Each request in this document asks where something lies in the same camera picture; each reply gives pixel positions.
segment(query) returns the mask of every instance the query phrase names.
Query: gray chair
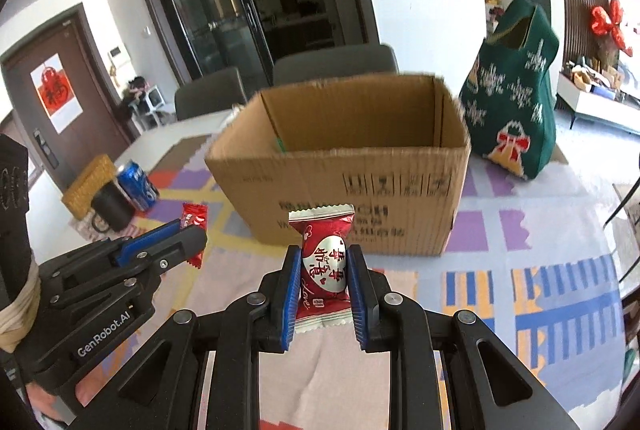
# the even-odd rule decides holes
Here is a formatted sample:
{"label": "gray chair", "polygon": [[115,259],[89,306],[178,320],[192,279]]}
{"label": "gray chair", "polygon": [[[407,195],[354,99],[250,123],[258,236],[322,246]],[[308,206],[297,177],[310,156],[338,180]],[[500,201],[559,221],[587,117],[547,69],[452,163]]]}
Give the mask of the gray chair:
{"label": "gray chair", "polygon": [[238,68],[227,67],[183,85],[174,101],[178,120],[187,120],[245,104],[246,95]]}
{"label": "gray chair", "polygon": [[398,73],[396,55],[390,46],[356,44],[288,55],[273,66],[273,84],[368,73]]}

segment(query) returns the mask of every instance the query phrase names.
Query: red bow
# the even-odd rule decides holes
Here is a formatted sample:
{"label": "red bow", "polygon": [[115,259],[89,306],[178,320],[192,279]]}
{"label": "red bow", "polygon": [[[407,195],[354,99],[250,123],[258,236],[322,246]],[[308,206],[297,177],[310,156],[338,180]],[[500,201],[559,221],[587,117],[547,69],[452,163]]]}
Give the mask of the red bow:
{"label": "red bow", "polygon": [[619,0],[611,0],[609,6],[611,9],[610,17],[602,6],[595,6],[591,9],[591,15],[593,16],[591,31],[596,35],[607,35],[610,32],[611,38],[613,38],[618,49],[622,49],[627,55],[633,56],[634,49],[626,45],[625,34],[620,30],[620,23],[622,23],[625,11],[622,9]]}
{"label": "red bow", "polygon": [[531,138],[529,136],[513,136],[505,132],[498,133],[497,141],[500,143],[498,146],[498,152],[504,152],[507,145],[512,145],[511,155],[509,159],[511,161],[517,161],[521,152],[527,152],[531,145]]}

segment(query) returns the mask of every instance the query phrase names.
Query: beige strap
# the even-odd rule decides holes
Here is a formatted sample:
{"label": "beige strap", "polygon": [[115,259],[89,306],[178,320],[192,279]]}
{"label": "beige strap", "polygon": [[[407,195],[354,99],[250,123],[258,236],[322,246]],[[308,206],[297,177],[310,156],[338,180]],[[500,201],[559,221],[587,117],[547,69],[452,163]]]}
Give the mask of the beige strap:
{"label": "beige strap", "polygon": [[40,277],[38,264],[31,255],[27,282],[18,296],[0,311],[0,349],[14,352],[15,347],[27,336],[38,313],[40,304]]}

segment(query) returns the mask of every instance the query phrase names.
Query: wooden door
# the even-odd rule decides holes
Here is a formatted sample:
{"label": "wooden door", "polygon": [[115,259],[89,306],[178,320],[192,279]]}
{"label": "wooden door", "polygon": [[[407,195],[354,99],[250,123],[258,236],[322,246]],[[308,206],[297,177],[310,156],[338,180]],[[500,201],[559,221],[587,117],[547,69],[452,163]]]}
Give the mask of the wooden door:
{"label": "wooden door", "polygon": [[62,20],[3,65],[24,134],[63,191],[96,155],[114,161],[129,146],[100,90],[81,31],[76,16]]}

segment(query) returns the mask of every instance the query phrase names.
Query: white oval label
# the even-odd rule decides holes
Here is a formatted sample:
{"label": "white oval label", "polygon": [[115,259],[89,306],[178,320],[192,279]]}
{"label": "white oval label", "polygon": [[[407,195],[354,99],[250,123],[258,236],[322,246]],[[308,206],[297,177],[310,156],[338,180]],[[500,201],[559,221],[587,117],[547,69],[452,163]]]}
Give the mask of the white oval label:
{"label": "white oval label", "polygon": [[302,262],[311,279],[322,289],[331,293],[341,293],[346,289],[344,267],[347,259],[344,241],[338,235],[325,237]]}

